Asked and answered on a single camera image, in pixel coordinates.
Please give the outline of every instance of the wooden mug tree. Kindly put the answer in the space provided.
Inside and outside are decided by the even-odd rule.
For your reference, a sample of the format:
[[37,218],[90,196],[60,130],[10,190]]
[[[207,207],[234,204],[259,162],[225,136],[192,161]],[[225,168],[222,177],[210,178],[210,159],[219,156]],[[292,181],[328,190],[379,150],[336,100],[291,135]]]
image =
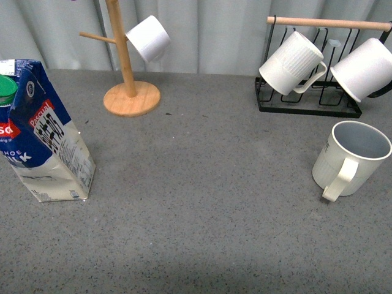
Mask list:
[[114,39],[87,32],[80,32],[79,35],[116,44],[124,83],[114,86],[106,93],[104,97],[105,108],[118,116],[144,115],[158,106],[160,92],[150,83],[134,80],[118,0],[106,0],[106,5]]

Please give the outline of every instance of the hanging mug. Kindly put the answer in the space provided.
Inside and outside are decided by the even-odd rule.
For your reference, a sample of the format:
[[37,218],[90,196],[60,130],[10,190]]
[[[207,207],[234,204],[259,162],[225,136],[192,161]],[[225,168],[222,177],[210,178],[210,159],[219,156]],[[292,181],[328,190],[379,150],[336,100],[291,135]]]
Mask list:
[[154,15],[143,20],[126,36],[146,62],[161,57],[170,43],[166,30]]
[[[288,95],[291,91],[303,93],[325,74],[327,68],[323,58],[323,53],[311,41],[295,31],[258,71],[262,78],[282,95]],[[296,88],[318,65],[321,65],[323,70],[308,79],[302,87]]]
[[376,98],[392,89],[392,53],[371,38],[331,67],[331,73],[355,101]]

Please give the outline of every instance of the mug handle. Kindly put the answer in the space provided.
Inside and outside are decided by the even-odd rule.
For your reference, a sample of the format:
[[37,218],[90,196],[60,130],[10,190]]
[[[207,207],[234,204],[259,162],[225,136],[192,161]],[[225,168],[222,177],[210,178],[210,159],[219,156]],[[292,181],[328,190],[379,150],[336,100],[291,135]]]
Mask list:
[[387,93],[391,90],[392,90],[392,81],[390,81],[389,84],[387,84],[383,88],[379,89],[378,91],[373,92],[372,94],[368,95],[368,98],[377,98],[378,96],[384,95],[385,93]]
[[317,74],[315,74],[313,77],[311,77],[310,79],[308,79],[308,81],[306,81],[306,83],[300,87],[300,88],[294,88],[294,92],[298,93],[298,94],[302,94],[304,93],[308,87],[310,87],[318,78],[320,78],[323,74],[325,74],[326,72],[326,65],[324,62],[320,61],[320,64],[324,67],[324,70],[321,72],[318,72]]
[[343,190],[354,178],[357,169],[358,162],[349,158],[344,159],[343,166],[337,177],[329,186],[325,187],[323,197],[331,202],[335,202]]

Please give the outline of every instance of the ribbed white mug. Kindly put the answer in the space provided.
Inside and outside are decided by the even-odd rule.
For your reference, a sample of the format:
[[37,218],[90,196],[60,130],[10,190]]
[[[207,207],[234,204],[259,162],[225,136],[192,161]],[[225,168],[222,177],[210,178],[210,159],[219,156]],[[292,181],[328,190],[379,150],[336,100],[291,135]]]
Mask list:
[[[293,90],[303,93],[325,74],[327,68],[323,59],[323,53],[304,35],[295,31],[258,71],[272,88],[283,95],[288,95]],[[318,65],[323,70],[308,79],[302,87],[296,88]]]
[[390,140],[375,127],[341,121],[332,128],[312,175],[323,197],[335,202],[356,192],[391,153]]

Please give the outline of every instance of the wooden rack handle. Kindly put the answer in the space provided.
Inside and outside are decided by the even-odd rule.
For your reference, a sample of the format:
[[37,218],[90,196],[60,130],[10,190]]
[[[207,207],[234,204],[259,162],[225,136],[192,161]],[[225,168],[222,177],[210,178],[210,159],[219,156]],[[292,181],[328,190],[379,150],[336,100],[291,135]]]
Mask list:
[[269,25],[290,25],[290,26],[319,26],[327,28],[348,28],[348,29],[374,29],[388,32],[392,28],[392,23],[374,23],[371,21],[353,20],[321,20],[316,18],[292,18],[292,17],[268,17]]

